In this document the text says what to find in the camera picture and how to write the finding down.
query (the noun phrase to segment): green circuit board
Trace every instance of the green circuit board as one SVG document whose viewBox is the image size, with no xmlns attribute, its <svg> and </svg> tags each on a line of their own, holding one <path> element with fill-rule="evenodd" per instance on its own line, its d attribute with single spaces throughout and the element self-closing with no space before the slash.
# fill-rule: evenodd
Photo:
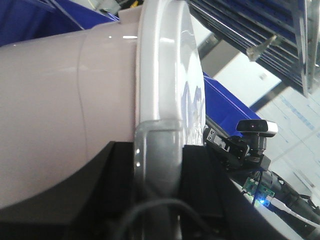
<svg viewBox="0 0 320 240">
<path fill-rule="evenodd" d="M 267 196 L 274 197 L 275 193 L 267 188 L 263 182 L 260 184 L 258 188 L 258 182 L 255 181 L 253 178 L 248 177 L 243 185 L 242 190 L 245 191 L 250 196 L 255 196 L 256 200 L 259 201 L 261 204 L 265 206 L 269 206 L 270 202 L 267 200 Z"/>
</svg>

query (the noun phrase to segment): blue plastic bin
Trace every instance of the blue plastic bin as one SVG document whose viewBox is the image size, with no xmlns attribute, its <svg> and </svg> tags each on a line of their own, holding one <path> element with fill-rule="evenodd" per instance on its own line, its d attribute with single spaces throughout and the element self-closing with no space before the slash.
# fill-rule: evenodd
<svg viewBox="0 0 320 240">
<path fill-rule="evenodd" d="M 81 30 L 68 15 L 83 29 L 117 20 L 69 0 L 0 0 L 0 46 Z"/>
<path fill-rule="evenodd" d="M 229 135 L 241 136 L 241 133 L 236 131 L 236 126 L 240 120 L 260 119 L 255 112 L 218 81 L 210 78 L 206 73 L 203 76 L 206 115 Z"/>
</svg>

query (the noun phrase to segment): blue storage rack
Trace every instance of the blue storage rack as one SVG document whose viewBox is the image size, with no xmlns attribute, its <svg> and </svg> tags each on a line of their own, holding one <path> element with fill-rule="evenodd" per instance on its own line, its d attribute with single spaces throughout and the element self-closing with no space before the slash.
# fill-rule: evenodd
<svg viewBox="0 0 320 240">
<path fill-rule="evenodd" d="M 190 0 L 189 6 L 205 27 L 244 54 L 276 35 L 281 43 L 256 62 L 305 96 L 319 85 L 319 0 Z"/>
<path fill-rule="evenodd" d="M 241 136 L 241 133 L 236 131 L 240 120 L 260 119 L 218 81 L 210 78 L 206 73 L 203 77 L 206 115 L 230 136 Z"/>
<path fill-rule="evenodd" d="M 0 0 L 0 46 L 117 20 L 70 0 Z"/>
</svg>

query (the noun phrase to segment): black cable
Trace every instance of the black cable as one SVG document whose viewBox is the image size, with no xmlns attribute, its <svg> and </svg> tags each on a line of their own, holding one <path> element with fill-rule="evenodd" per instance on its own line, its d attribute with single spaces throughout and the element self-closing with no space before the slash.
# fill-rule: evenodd
<svg viewBox="0 0 320 240">
<path fill-rule="evenodd" d="M 257 191 L 259 191 L 260 185 L 261 185 L 261 180 L 262 180 L 262 174 L 263 172 L 260 171 L 260 177 L 259 177 L 259 181 L 258 181 L 258 185 L 256 186 L 256 189 L 254 191 L 254 196 L 253 196 L 253 201 L 252 201 L 252 205 L 255 205 L 255 202 L 257 200 Z"/>
<path fill-rule="evenodd" d="M 162 198 L 157 200 L 151 200 L 147 201 L 141 204 L 136 205 L 131 210 L 129 210 L 121 219 L 119 226 L 115 230 L 112 240 L 122 240 L 127 228 L 134 222 L 134 220 L 143 212 L 145 212 L 148 209 L 158 207 L 158 206 L 173 206 L 177 209 L 182 210 L 184 213 L 186 213 L 191 219 L 195 221 L 196 224 L 198 224 L 205 232 L 209 234 L 213 234 L 212 229 L 210 226 L 202 220 L 202 218 L 199 216 L 199 214 L 193 210 L 188 204 L 185 202 L 174 199 L 174 198 Z"/>
</svg>

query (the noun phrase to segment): metal shelf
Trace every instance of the metal shelf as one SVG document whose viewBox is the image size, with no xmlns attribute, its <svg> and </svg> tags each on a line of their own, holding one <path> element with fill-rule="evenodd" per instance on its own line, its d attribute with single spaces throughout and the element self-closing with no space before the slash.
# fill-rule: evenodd
<svg viewBox="0 0 320 240">
<path fill-rule="evenodd" d="M 280 44 L 256 61 L 306 97 L 320 76 L 320 0 L 189 0 L 191 13 L 209 30 L 246 54 L 276 35 Z"/>
</svg>

